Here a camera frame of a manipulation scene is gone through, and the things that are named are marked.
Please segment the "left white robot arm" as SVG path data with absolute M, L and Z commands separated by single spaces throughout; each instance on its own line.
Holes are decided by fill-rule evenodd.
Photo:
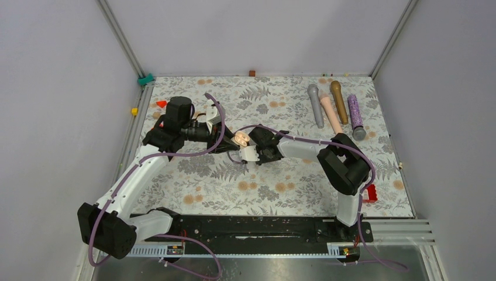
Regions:
M 225 122 L 225 110 L 211 94 L 206 120 L 194 118 L 195 106 L 190 98 L 170 98 L 166 111 L 145 135 L 135 159 L 101 198 L 94 204 L 84 203 L 77 211 L 82 240 L 88 245 L 87 257 L 98 266 L 93 251 L 122 259 L 137 241 L 161 234 L 173 241 L 181 235 L 181 225 L 166 211 L 152 210 L 132 217 L 133 204 L 146 188 L 146 183 L 175 157 L 197 157 L 209 153 L 240 150 L 234 134 Z

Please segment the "pink earbud charging case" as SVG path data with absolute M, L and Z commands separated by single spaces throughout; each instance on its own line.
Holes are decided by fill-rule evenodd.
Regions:
M 237 143 L 240 147 L 245 148 L 249 145 L 250 137 L 244 132 L 238 131 L 234 134 L 232 141 Z

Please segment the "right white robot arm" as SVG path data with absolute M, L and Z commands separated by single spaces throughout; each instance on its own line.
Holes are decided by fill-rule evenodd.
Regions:
M 338 133 L 330 140 L 316 140 L 255 125 L 249 138 L 254 143 L 249 147 L 254 157 L 249 158 L 241 152 L 245 162 L 262 165 L 283 158 L 299 158 L 319 163 L 338 194 L 337 237 L 350 241 L 359 233 L 357 221 L 363 189 L 373 183 L 376 171 L 371 160 L 346 134 Z

